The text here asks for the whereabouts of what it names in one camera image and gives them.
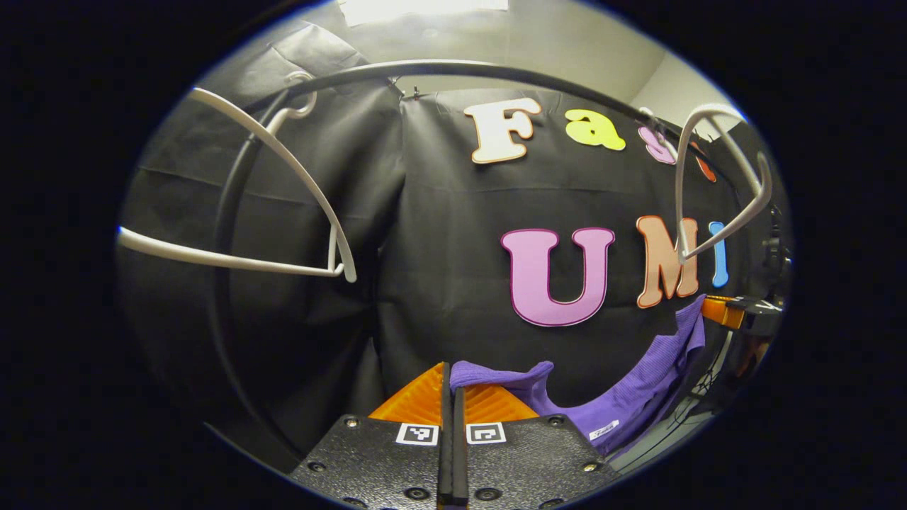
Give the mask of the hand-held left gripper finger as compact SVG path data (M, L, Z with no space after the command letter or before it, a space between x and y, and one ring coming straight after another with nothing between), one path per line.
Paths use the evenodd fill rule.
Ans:
M467 509L557 509L619 474L566 414L540 414L499 385L454 394L453 494Z
M450 367L437 363L369 414L343 414L291 480L344 509L449 504Z

